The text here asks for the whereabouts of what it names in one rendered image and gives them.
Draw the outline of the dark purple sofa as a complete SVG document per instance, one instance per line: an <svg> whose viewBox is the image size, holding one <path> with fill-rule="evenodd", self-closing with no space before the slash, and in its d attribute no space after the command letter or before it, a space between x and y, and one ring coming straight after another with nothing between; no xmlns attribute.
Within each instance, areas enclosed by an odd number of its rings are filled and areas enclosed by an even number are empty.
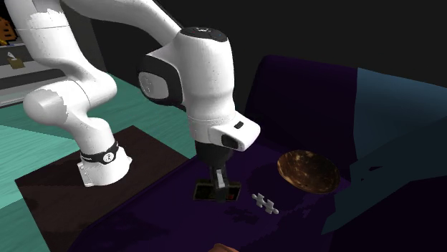
<svg viewBox="0 0 447 252"><path fill-rule="evenodd" d="M258 140L229 160L237 201L192 198L193 158L86 228L69 252L447 252L447 88L366 69L262 59L246 105ZM277 170L308 150L339 169L327 194ZM252 194L274 202L268 214Z"/></svg>

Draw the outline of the dark flat box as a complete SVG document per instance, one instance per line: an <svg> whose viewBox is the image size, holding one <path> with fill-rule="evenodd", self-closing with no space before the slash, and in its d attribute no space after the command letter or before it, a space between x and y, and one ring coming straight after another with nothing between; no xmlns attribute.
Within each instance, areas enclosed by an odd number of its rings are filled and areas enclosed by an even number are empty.
<svg viewBox="0 0 447 252"><path fill-rule="evenodd" d="M226 201L238 200L241 190L240 182L230 182L229 190L226 193ZM199 179L196 181L195 190L193 193L194 200L214 200L216 201L216 194L214 192L214 186L211 180Z"/></svg>

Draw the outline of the brown speckled bowl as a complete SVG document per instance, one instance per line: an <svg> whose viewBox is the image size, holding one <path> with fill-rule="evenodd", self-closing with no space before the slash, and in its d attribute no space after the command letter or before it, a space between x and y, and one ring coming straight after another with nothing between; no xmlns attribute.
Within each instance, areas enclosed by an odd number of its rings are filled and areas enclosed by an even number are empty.
<svg viewBox="0 0 447 252"><path fill-rule="evenodd" d="M308 150L284 153L277 161L277 170L294 187L314 194L335 191L341 179L339 169L331 160Z"/></svg>

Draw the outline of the brown rounded object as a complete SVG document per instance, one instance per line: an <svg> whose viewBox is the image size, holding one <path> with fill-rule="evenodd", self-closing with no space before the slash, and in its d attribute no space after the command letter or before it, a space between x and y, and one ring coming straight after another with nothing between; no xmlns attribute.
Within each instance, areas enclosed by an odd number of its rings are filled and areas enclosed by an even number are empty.
<svg viewBox="0 0 447 252"><path fill-rule="evenodd" d="M216 243L208 252L239 252L235 248L225 246L222 243Z"/></svg>

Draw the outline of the white puzzle piece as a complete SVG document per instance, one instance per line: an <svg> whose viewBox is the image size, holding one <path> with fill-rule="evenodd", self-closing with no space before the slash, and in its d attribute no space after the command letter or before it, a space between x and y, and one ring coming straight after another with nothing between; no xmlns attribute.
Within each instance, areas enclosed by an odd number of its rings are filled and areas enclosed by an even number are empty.
<svg viewBox="0 0 447 252"><path fill-rule="evenodd" d="M256 201L256 205L260 208L264 208L268 214L279 214L279 210L274 207L274 202L265 199L265 196L261 193L252 194L251 197Z"/></svg>

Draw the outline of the dark brown robot stand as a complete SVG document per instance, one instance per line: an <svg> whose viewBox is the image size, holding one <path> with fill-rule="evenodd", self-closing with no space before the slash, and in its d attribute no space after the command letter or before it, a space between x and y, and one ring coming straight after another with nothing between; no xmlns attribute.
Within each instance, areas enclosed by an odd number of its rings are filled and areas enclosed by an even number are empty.
<svg viewBox="0 0 447 252"><path fill-rule="evenodd" d="M115 133L115 139L133 159L116 183L85 187L77 167L80 152L15 180L50 252L68 252L86 227L187 161L135 126Z"/></svg>

